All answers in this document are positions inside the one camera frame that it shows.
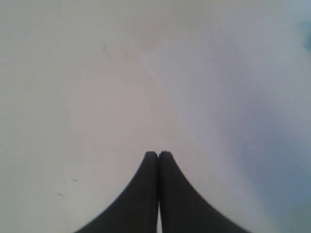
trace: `white surface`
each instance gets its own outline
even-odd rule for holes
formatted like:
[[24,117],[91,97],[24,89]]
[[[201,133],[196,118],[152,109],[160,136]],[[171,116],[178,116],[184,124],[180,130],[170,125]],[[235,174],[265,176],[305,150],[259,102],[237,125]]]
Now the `white surface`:
[[79,229],[147,150],[172,151],[247,229],[284,232],[282,204],[309,197],[311,138],[310,55],[295,31],[309,19],[286,6],[1,1],[0,232]]

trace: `white floor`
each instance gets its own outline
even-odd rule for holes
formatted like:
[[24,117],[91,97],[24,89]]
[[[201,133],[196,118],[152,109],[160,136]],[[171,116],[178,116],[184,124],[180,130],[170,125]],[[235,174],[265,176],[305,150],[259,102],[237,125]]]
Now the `white floor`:
[[[2,0],[0,232],[79,229],[147,150],[173,152],[230,219],[279,232],[274,217],[285,210],[268,197],[285,177],[279,205],[301,198],[293,190],[307,186],[311,167],[310,57],[288,34],[300,14],[280,9],[277,0]],[[249,120],[251,98],[267,106],[266,119]],[[261,155],[275,151],[251,125],[268,130],[272,109],[305,149],[299,158]],[[262,159],[235,157],[243,142]],[[271,166],[279,159],[288,164]],[[304,173],[291,180],[285,168]]]

